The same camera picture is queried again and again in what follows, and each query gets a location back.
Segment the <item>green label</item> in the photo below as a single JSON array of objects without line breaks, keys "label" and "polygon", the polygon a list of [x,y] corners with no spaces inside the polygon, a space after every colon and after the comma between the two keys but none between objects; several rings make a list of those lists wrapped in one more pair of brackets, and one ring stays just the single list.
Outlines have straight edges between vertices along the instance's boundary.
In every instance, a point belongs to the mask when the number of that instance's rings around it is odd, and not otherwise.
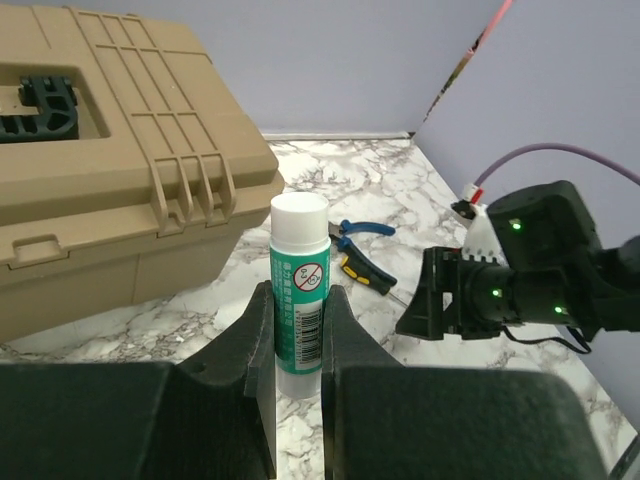
[{"label": "green label", "polygon": [[322,367],[322,316],[329,295],[329,249],[286,255],[271,249],[278,366],[292,374]]}]

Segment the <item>black cable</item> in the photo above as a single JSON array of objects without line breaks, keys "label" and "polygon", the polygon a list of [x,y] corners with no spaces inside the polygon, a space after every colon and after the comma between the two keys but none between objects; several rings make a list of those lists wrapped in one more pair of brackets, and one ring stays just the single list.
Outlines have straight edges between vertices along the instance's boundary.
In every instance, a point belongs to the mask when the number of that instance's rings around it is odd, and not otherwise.
[{"label": "black cable", "polygon": [[502,331],[507,336],[507,338],[512,342],[521,343],[523,345],[537,345],[543,342],[556,342],[564,347],[567,347],[572,352],[575,352],[580,355],[588,355],[589,353],[591,353],[591,347],[589,346],[587,341],[584,339],[584,337],[578,330],[572,327],[567,327],[567,330],[569,330],[569,333],[571,334],[571,336],[576,340],[576,342],[580,344],[580,346],[584,350],[580,350],[578,347],[576,347],[575,345],[572,345],[571,342],[568,342],[562,337],[547,337],[547,338],[538,338],[535,340],[520,340],[513,336],[513,334],[511,333],[508,327],[506,326],[502,327]]}]

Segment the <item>robotic arm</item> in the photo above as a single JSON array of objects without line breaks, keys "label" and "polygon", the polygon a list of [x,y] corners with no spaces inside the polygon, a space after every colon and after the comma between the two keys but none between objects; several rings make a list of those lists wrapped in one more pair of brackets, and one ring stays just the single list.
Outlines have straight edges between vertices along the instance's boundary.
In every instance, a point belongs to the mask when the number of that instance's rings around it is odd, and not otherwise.
[{"label": "robotic arm", "polygon": [[[426,249],[397,333],[475,340],[542,323],[569,327],[586,346],[602,329],[640,331],[640,236],[603,249],[572,183],[524,188],[478,213],[469,238],[484,238],[485,248]],[[498,247],[508,266],[498,262]],[[447,308],[445,293],[452,295]]]}]

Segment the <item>blue pliers handle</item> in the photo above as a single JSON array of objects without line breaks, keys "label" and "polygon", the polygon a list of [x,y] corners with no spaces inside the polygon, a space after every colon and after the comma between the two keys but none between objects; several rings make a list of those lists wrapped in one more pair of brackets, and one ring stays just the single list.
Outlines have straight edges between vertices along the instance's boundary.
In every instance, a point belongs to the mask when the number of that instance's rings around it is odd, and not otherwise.
[{"label": "blue pliers handle", "polygon": [[352,233],[359,232],[377,233],[378,235],[390,237],[396,233],[396,229],[389,225],[375,222],[351,223],[349,220],[340,222],[340,233],[342,233],[342,235],[351,235]]}]

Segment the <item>glue stick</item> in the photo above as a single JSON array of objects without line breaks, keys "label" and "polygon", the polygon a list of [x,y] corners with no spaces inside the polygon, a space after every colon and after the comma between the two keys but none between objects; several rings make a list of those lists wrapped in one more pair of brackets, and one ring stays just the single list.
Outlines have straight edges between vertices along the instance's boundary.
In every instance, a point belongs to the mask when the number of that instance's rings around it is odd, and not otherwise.
[{"label": "glue stick", "polygon": [[292,399],[320,391],[322,317],[329,295],[329,202],[308,192],[271,201],[276,384]]}]

